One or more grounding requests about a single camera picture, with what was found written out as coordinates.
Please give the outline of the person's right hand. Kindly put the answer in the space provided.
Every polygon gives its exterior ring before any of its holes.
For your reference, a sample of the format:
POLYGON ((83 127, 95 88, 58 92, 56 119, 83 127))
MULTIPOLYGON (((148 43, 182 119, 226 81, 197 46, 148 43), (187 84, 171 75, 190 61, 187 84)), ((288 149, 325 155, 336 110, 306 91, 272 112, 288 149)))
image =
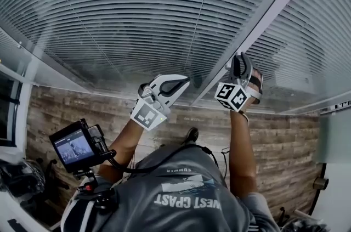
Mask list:
POLYGON ((260 71, 257 69, 252 70, 252 75, 247 86, 247 91, 249 91, 249 98, 242 108, 243 112, 246 112, 253 104, 259 104, 262 97, 262 77, 260 71))

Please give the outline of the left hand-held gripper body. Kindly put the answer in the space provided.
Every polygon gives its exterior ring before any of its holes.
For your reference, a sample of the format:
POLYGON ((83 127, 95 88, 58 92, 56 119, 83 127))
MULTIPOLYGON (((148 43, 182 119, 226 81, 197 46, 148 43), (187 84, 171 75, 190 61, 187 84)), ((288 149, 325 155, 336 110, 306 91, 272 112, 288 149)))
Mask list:
POLYGON ((158 75, 152 81, 139 86, 138 98, 130 118, 147 131, 165 122, 171 112, 172 102, 161 87, 170 80, 171 74, 158 75))

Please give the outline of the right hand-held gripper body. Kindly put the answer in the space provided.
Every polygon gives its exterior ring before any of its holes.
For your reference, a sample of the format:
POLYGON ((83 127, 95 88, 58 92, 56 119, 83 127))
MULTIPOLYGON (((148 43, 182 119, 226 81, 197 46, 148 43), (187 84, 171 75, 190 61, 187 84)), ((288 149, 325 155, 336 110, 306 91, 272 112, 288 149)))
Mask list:
POLYGON ((249 81, 241 79, 240 82, 219 82, 214 98, 223 107, 234 112, 240 112, 250 97, 249 91, 246 90, 249 81))

